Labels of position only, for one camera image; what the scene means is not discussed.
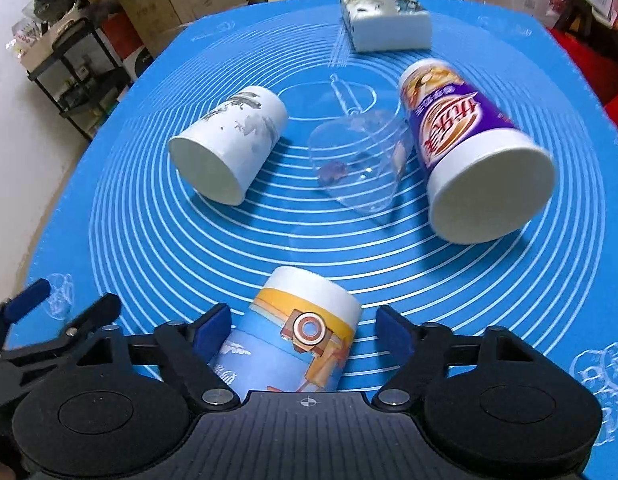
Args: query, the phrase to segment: table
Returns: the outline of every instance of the table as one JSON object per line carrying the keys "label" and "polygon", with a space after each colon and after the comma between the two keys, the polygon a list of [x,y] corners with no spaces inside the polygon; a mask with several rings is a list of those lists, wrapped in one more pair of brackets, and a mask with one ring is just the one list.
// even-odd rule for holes
{"label": "table", "polygon": [[[505,9],[422,0],[431,55],[448,60],[554,157],[547,207],[500,240],[454,246],[427,224],[411,159],[391,210],[362,218],[317,189],[307,138],[351,108],[398,112],[403,69],[428,53],[357,55],[337,0],[288,0],[199,20],[133,86],[81,160],[36,249],[30,280],[54,287],[10,343],[51,338],[105,292],[126,332],[192,320],[218,301],[238,317],[276,267],[335,280],[364,304],[340,387],[373,392],[395,364],[375,307],[466,334],[503,324],[595,391],[605,424],[588,467],[618,479],[618,131],[540,25]],[[247,85],[291,120],[238,208],[197,196],[167,140]]]}

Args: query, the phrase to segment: rolling pin icon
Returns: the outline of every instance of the rolling pin icon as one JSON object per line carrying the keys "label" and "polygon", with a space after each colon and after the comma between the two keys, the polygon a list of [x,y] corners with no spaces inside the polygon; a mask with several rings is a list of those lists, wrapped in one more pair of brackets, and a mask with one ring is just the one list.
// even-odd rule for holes
{"label": "rolling pin icon", "polygon": [[351,86],[346,81],[341,80],[337,75],[331,74],[329,76],[329,82],[331,89],[336,95],[336,99],[340,103],[342,113],[346,116],[356,115],[362,113],[362,107],[356,99],[356,96],[351,91]]}

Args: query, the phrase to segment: clear plastic cup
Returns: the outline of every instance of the clear plastic cup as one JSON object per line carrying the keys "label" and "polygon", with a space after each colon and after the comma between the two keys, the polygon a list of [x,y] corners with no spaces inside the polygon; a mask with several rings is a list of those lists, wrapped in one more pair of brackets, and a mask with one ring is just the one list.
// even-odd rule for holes
{"label": "clear plastic cup", "polygon": [[374,110],[321,124],[308,147],[319,186],[346,208],[371,214],[393,202],[413,136],[403,118]]}

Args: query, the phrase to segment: tissue box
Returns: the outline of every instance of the tissue box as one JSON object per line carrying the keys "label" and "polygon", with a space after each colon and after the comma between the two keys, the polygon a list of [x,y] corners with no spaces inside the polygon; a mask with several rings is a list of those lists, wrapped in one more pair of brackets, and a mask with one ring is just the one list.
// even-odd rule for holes
{"label": "tissue box", "polygon": [[356,52],[431,48],[431,16],[417,0],[340,0]]}

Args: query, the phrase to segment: cup bottom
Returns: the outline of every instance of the cup bottom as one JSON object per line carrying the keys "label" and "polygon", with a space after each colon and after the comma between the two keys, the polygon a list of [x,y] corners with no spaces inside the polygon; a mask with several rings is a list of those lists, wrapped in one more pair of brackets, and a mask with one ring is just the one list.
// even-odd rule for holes
{"label": "cup bottom", "polygon": [[427,185],[429,222],[456,244],[489,242],[524,226],[553,192],[550,156],[522,132],[489,130],[456,146]]}
{"label": "cup bottom", "polygon": [[240,205],[245,192],[229,167],[196,140],[177,136],[169,140],[171,161],[202,196],[225,205]]}

